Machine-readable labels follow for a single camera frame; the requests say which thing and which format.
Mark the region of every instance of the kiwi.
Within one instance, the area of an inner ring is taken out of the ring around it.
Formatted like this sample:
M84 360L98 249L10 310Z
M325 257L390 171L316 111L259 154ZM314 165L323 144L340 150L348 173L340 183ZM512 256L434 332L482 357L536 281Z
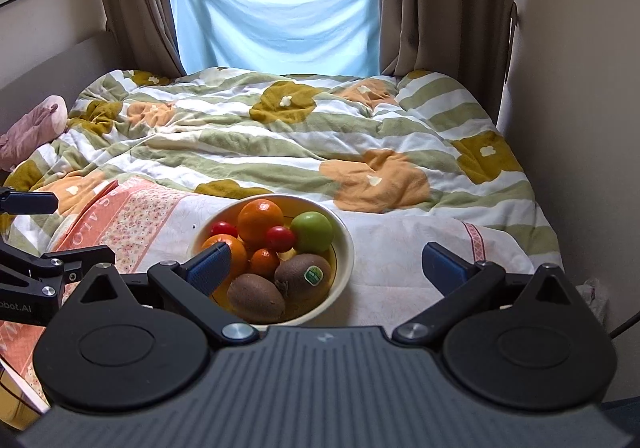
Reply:
M236 278L226 297L233 312L250 323L276 323L284 313L284 298L275 285L253 273Z
M329 291L331 266L319 255L302 253L281 263L274 279L287 302L319 300Z

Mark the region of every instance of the tomato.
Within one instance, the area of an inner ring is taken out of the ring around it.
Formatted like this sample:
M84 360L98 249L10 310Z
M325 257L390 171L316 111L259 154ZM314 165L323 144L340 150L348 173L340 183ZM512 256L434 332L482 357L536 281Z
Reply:
M211 225L211 235L231 235L232 237L238 237L238 230L232 224L224 221L216 221Z
M267 247L284 253L293 248L296 243L296 235L285 226L273 226L267 230Z

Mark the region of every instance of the patterned sheet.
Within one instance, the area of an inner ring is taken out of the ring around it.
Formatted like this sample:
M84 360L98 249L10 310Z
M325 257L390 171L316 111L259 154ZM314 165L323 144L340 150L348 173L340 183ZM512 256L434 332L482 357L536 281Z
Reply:
M340 210L453 217L512 235L537 266L558 242L504 139L455 80L277 76L212 68L171 83L113 71L69 130L6 181L54 191L52 216L2 218L8 242L50 249L113 180L240 199L303 195Z

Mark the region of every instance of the white wall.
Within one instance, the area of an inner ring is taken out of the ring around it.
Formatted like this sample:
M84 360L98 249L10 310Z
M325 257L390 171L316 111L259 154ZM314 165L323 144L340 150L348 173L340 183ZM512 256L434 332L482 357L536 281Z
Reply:
M500 119L575 282L610 291L608 329L640 310L640 0L516 0ZM640 325L614 342L608 399L640 395Z
M102 0L15 0L0 6L0 88L104 30Z

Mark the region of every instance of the headboard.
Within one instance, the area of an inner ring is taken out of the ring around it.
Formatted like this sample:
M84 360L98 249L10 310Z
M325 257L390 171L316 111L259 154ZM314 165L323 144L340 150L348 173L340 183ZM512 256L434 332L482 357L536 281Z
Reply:
M62 96L70 108L91 82L122 67L116 41L108 32L49 58L0 89L0 135L47 96Z

